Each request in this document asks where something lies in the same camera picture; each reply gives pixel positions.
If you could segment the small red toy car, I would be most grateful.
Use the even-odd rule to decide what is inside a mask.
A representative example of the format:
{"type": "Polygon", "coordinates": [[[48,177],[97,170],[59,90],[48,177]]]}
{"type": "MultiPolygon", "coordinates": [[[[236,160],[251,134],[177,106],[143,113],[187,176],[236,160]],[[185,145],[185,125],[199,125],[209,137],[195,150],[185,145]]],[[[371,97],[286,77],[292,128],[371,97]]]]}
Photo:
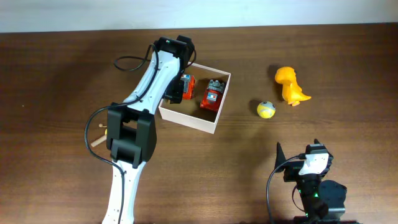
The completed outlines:
{"type": "Polygon", "coordinates": [[[195,87],[195,77],[193,75],[184,74],[182,75],[181,80],[184,82],[182,98],[184,100],[191,100],[193,98],[195,87]]]}

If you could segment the red toy fire truck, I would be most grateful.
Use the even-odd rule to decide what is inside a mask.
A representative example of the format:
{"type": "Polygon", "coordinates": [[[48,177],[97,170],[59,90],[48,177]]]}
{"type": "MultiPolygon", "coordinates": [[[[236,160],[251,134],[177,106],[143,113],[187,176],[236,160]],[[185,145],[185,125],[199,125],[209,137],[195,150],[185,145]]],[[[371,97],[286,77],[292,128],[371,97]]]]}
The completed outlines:
{"type": "Polygon", "coordinates": [[[200,103],[200,108],[218,112],[221,106],[221,100],[225,90],[225,83],[219,80],[210,80],[203,99],[200,103]]]}

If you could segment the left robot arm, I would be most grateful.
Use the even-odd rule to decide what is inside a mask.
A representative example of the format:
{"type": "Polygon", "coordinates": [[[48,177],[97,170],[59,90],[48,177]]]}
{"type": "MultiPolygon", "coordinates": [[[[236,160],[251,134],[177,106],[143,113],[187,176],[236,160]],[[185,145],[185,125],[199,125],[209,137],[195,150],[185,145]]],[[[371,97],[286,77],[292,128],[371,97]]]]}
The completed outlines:
{"type": "Polygon", "coordinates": [[[150,48],[150,64],[135,90],[107,115],[106,147],[110,150],[113,181],[103,223],[134,223],[139,178],[157,142],[155,112],[162,99],[180,103],[181,77],[196,54],[189,37],[161,37],[150,48]]]}

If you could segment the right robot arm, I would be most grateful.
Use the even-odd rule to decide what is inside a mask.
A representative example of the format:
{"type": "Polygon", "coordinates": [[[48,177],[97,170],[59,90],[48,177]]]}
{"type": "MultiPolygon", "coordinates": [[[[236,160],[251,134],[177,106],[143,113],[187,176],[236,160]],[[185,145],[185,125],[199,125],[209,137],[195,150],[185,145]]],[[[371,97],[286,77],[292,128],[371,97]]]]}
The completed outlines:
{"type": "Polygon", "coordinates": [[[275,169],[284,173],[284,182],[294,182],[304,216],[294,217],[294,223],[340,223],[345,213],[347,188],[334,180],[324,180],[333,156],[317,139],[306,146],[298,160],[286,159],[280,143],[276,146],[275,169]]]}

